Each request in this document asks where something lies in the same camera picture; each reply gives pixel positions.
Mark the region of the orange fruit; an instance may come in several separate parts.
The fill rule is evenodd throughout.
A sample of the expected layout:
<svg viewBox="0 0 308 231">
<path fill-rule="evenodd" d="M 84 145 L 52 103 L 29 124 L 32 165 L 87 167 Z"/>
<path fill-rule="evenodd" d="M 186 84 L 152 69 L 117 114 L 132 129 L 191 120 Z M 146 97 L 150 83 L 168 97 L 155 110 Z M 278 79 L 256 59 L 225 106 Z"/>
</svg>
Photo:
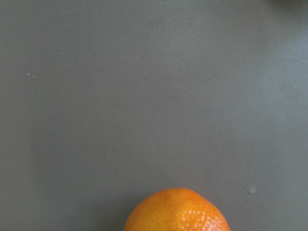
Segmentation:
<svg viewBox="0 0 308 231">
<path fill-rule="evenodd" d="M 125 231 L 229 231 L 223 214 L 187 188 L 169 188 L 142 200 L 129 215 Z"/>
</svg>

